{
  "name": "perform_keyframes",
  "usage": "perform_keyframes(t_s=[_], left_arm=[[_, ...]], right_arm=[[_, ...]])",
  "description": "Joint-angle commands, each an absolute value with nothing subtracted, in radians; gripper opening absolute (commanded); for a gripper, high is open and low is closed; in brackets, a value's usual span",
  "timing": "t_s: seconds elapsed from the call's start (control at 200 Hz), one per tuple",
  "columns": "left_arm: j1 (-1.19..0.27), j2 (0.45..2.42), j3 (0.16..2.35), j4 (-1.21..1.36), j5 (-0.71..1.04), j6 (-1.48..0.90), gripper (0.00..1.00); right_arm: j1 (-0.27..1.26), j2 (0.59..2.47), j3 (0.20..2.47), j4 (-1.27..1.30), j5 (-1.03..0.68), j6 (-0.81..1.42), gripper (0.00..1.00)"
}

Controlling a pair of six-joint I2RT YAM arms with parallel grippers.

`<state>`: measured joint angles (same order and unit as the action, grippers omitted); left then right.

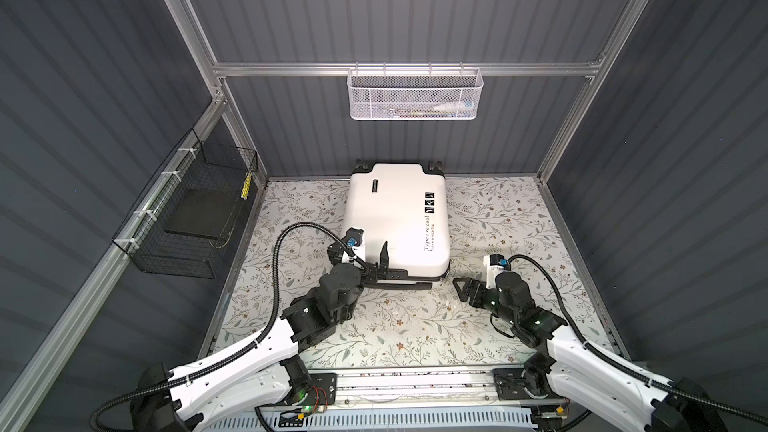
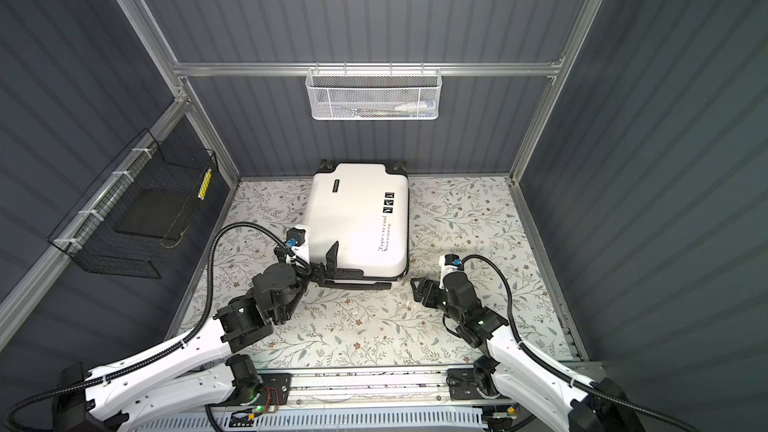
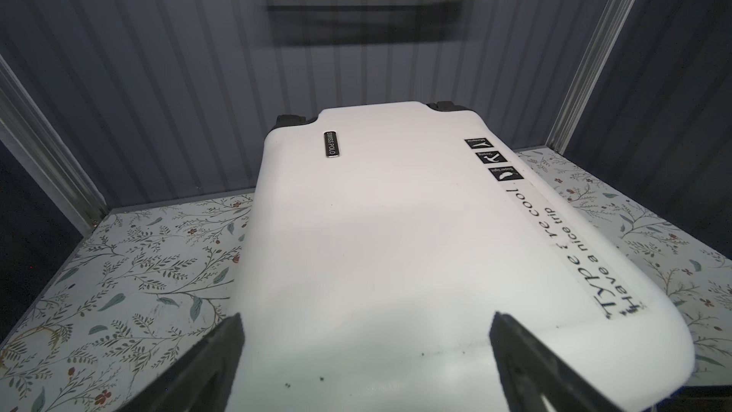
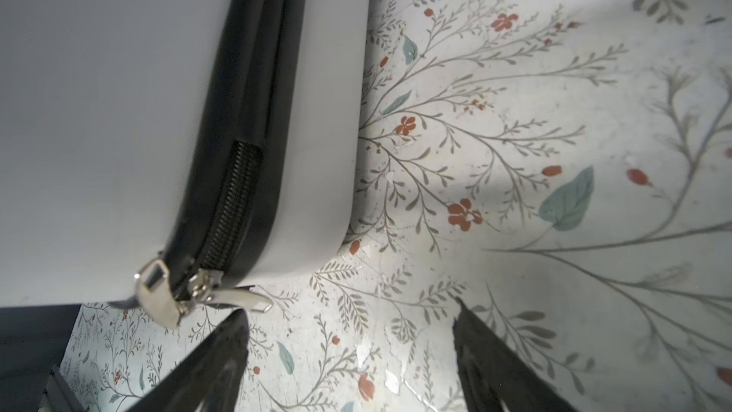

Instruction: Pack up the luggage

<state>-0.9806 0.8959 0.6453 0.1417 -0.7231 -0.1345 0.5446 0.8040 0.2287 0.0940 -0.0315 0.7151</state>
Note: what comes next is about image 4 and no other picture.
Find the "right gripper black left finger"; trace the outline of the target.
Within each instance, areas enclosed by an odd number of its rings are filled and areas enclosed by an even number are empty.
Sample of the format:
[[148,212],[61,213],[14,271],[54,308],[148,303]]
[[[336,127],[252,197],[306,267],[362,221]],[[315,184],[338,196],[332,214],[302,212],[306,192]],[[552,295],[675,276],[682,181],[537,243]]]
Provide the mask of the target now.
[[133,411],[233,411],[249,358],[249,320],[230,314]]

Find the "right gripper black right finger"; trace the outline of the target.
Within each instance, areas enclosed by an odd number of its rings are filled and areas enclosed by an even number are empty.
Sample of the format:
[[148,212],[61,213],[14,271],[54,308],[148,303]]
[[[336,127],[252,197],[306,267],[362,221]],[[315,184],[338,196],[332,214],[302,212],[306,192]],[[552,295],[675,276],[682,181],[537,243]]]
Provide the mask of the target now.
[[453,323],[463,397],[469,411],[573,411],[574,406],[520,360],[461,299]]

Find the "white hard-shell suitcase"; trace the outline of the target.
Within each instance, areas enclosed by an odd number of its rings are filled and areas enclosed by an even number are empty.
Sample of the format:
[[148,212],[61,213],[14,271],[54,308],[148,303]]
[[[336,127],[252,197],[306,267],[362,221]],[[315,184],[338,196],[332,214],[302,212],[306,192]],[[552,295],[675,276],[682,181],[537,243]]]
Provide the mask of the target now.
[[1,0],[1,304],[175,328],[352,212],[370,0]]

